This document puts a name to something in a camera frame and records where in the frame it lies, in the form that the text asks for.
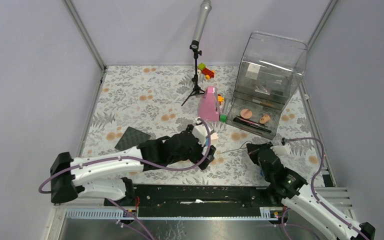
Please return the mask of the black makeup brush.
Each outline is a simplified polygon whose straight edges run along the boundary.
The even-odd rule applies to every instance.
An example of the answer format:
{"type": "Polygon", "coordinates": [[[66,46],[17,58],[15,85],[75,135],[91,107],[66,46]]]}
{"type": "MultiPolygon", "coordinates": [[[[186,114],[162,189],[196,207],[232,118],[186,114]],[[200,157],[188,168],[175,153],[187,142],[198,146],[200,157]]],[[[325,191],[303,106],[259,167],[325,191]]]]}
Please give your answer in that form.
{"type": "Polygon", "coordinates": [[[236,116],[236,117],[233,119],[233,121],[236,122],[236,123],[239,123],[239,124],[248,126],[248,127],[252,127],[252,128],[255,128],[255,129],[259,129],[259,130],[264,131],[264,132],[267,132],[267,133],[271,133],[271,132],[272,132],[272,131],[271,131],[268,127],[266,127],[264,124],[254,122],[254,121],[251,121],[251,120],[242,118],[242,117],[240,117],[240,116],[236,116]]]}

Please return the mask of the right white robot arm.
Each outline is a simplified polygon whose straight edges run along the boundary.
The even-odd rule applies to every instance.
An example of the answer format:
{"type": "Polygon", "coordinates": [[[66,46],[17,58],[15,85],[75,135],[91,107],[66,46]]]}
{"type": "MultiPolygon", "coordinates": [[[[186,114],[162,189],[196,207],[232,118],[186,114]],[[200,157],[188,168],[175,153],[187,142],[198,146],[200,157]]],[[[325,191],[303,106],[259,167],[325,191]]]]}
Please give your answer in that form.
{"type": "Polygon", "coordinates": [[[280,159],[285,146],[277,150],[270,142],[246,144],[251,161],[260,167],[267,201],[273,206],[283,205],[311,223],[328,240],[373,240],[376,229],[368,222],[360,223],[345,215],[325,200],[305,178],[285,167],[280,159]]]}

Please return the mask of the white cardboard box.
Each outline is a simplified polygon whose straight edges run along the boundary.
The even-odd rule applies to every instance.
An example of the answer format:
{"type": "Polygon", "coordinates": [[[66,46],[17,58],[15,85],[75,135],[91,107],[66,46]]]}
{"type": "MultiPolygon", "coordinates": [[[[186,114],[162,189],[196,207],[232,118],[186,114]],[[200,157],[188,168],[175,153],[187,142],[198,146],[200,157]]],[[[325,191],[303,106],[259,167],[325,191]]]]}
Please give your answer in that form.
{"type": "Polygon", "coordinates": [[[255,64],[255,63],[250,62],[248,64],[248,68],[247,68],[245,76],[247,78],[252,79],[252,80],[257,80],[260,69],[261,69],[261,66],[259,64],[255,64]]]}

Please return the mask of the beige makeup sponge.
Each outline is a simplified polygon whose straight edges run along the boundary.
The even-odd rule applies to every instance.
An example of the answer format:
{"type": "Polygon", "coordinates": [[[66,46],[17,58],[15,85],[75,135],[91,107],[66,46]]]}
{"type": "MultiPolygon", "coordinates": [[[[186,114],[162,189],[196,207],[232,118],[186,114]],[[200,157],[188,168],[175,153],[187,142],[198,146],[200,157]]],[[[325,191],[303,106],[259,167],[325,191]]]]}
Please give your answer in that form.
{"type": "Polygon", "coordinates": [[[259,119],[258,122],[259,122],[260,124],[262,124],[262,125],[265,125],[265,124],[269,123],[270,120],[271,120],[270,115],[268,115],[268,114],[264,114],[264,115],[259,119]]]}

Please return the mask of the clear acrylic makeup organizer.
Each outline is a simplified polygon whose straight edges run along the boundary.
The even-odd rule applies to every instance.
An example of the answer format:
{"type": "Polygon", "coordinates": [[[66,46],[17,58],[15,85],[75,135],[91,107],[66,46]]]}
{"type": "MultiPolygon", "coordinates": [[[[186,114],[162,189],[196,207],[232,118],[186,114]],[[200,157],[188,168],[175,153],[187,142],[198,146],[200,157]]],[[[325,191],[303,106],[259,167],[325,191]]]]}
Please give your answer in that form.
{"type": "Polygon", "coordinates": [[[261,31],[252,32],[239,63],[226,123],[272,140],[277,134],[282,112],[304,78],[307,53],[308,45],[302,40],[261,31]],[[249,63],[261,66],[257,80],[246,77],[249,63]],[[254,83],[265,84],[271,95],[256,92],[254,83]],[[270,115],[270,122],[264,125],[272,132],[234,122],[233,119],[240,116],[242,109],[251,110],[252,117],[247,120],[256,123],[263,115],[270,115]]]}

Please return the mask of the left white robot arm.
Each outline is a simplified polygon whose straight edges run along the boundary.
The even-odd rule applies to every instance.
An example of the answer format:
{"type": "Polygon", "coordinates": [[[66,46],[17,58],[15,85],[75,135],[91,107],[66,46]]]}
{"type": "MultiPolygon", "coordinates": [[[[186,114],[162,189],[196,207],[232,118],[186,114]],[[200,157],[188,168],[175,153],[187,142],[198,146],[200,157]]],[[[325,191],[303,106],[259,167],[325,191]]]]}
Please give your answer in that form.
{"type": "Polygon", "coordinates": [[[57,155],[49,178],[39,185],[38,192],[49,194],[53,204],[85,197],[110,199],[128,206],[135,200],[132,180],[126,177],[110,180],[110,175],[153,170],[205,170],[214,160],[217,141],[216,131],[200,121],[173,136],[146,140],[107,155],[72,157],[69,152],[62,152],[57,155]]]}

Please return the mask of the white blue brick stack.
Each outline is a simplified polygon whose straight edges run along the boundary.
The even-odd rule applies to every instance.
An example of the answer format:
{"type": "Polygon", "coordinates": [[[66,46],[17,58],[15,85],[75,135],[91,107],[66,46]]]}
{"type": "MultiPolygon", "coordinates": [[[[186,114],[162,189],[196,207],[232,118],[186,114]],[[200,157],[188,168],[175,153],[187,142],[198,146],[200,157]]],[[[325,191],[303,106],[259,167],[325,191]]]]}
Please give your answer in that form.
{"type": "Polygon", "coordinates": [[[206,146],[210,146],[210,145],[216,145],[219,141],[219,136],[216,132],[213,132],[210,136],[208,136],[206,138],[206,143],[205,145],[206,146]]]}

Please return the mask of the clear plastic wrapper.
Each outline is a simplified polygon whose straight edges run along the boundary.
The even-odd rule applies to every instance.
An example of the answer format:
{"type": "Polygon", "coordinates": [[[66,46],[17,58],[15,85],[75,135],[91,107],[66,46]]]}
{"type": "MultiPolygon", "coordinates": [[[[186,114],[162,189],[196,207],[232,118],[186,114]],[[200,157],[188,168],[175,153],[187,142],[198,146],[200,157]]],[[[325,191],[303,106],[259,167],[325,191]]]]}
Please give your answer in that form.
{"type": "Polygon", "coordinates": [[[271,95],[271,91],[270,89],[265,85],[265,84],[262,84],[262,83],[254,83],[254,91],[255,92],[258,92],[258,93],[262,93],[262,94],[265,94],[265,95],[271,95]]]}

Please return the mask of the round orange powder puff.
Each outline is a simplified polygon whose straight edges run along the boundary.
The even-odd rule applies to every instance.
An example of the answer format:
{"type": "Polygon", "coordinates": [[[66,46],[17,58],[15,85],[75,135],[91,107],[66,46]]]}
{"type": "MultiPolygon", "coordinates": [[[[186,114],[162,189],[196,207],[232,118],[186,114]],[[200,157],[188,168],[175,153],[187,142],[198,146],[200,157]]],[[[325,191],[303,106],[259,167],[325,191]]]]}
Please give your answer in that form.
{"type": "Polygon", "coordinates": [[[243,119],[250,119],[253,116],[253,112],[250,109],[245,108],[240,111],[239,116],[243,119]]]}

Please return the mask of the black wire hair loop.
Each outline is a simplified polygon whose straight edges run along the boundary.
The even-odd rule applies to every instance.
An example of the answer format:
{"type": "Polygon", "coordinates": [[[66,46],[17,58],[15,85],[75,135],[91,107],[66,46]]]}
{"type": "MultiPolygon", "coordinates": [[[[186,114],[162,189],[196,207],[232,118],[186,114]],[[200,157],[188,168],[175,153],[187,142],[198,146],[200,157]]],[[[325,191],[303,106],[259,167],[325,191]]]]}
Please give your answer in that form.
{"type": "Polygon", "coordinates": [[[226,151],[222,151],[220,152],[219,154],[225,154],[225,153],[230,153],[230,152],[235,152],[235,151],[239,151],[239,150],[243,150],[243,149],[246,149],[246,145],[247,144],[250,144],[251,141],[250,140],[247,140],[246,142],[244,142],[240,147],[238,148],[235,148],[235,149],[231,149],[231,150],[226,150],[226,151]]]}

